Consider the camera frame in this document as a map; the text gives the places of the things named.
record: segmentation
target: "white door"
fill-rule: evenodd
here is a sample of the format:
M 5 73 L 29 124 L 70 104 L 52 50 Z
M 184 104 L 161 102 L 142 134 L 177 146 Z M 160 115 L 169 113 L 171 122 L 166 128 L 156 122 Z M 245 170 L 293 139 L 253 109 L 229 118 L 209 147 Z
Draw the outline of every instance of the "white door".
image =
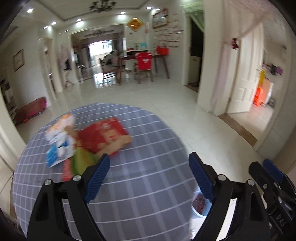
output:
M 263 26 L 260 24 L 241 41 L 238 73 L 227 110 L 228 114 L 250 111 L 259 81 L 258 69 L 262 61 Z

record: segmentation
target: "window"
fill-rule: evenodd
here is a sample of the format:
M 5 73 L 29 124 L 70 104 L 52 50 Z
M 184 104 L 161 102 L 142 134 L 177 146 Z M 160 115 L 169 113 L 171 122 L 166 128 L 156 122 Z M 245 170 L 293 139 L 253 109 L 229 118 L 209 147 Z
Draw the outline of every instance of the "window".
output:
M 112 40 L 95 42 L 89 45 L 91 56 L 101 55 L 113 51 Z

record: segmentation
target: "picture frame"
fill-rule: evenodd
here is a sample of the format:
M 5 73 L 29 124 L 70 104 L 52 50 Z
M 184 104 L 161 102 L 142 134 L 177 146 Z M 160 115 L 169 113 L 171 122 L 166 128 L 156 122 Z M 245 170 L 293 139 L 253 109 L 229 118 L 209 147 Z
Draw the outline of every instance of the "picture frame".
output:
M 25 65 L 23 49 L 13 56 L 13 67 L 17 71 L 20 67 Z
M 153 29 L 168 25 L 168 9 L 165 8 L 153 15 Z

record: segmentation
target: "gray checkered tablecloth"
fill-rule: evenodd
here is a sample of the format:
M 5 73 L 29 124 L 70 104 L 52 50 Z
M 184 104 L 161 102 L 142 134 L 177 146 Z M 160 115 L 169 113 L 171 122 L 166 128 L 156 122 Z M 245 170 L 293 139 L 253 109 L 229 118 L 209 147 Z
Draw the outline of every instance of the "gray checkered tablecloth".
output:
M 88 204 L 107 241 L 189 240 L 191 201 L 196 187 L 186 149 L 156 115 L 133 106 L 97 103 L 70 111 L 76 128 L 116 117 L 132 143 L 111 158 L 97 197 Z M 13 179 L 17 217 L 25 234 L 39 190 L 46 179 L 62 181 L 62 166 L 48 168 L 49 144 L 42 127 L 21 155 Z M 63 200 L 73 238 L 80 239 L 68 200 Z

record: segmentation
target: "chandelier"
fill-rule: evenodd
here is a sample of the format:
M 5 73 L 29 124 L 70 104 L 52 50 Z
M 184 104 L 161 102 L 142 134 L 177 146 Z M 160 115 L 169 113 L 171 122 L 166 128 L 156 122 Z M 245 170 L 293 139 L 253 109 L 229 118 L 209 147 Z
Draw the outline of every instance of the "chandelier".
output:
M 111 2 L 109 5 L 110 0 L 101 0 L 101 5 L 98 5 L 99 2 L 93 2 L 92 6 L 89 7 L 91 12 L 109 12 L 111 9 L 114 8 L 116 2 Z

